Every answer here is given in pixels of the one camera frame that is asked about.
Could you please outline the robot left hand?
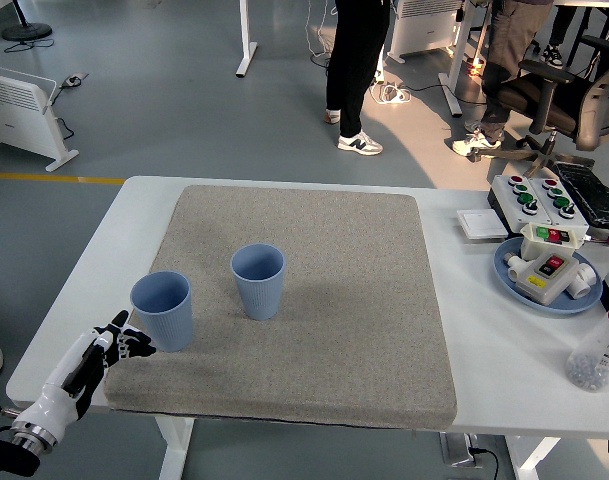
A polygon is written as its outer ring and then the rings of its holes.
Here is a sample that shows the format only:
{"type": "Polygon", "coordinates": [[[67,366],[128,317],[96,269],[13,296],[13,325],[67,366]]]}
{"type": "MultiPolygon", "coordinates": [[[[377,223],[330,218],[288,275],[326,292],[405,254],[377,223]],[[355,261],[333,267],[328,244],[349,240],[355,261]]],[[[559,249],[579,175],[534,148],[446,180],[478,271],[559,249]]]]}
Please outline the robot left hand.
{"type": "Polygon", "coordinates": [[[151,338],[127,323],[123,310],[104,327],[83,333],[47,378],[41,396],[13,421],[11,443],[35,455],[60,443],[67,426],[88,411],[105,373],[117,362],[156,352],[151,338]]]}

